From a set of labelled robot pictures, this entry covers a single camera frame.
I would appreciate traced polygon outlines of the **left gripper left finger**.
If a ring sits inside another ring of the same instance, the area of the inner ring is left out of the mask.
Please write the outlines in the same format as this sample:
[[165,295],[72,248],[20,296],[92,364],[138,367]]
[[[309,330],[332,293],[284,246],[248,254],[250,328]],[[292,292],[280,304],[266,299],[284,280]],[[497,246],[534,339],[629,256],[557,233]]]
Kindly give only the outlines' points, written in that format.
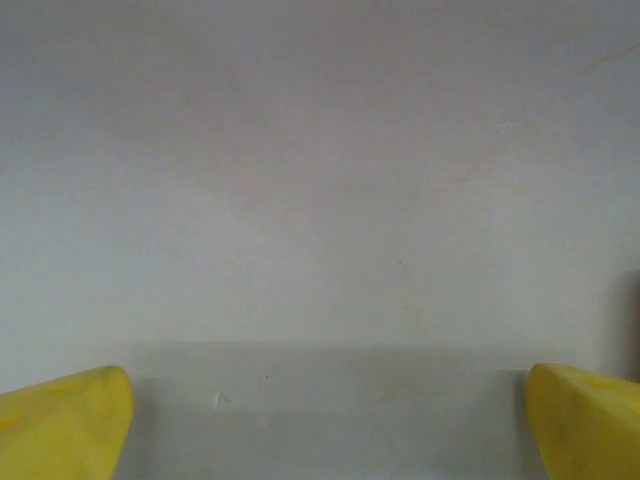
[[134,415],[131,380],[103,366],[1,395],[3,479],[110,479]]

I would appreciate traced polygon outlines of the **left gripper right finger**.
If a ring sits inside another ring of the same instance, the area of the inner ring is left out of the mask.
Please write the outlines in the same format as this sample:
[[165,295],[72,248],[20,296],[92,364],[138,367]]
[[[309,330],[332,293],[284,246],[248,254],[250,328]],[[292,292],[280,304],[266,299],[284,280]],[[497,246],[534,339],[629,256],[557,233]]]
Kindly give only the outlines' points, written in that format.
[[558,364],[536,364],[525,389],[528,422],[548,475],[639,477],[639,385]]

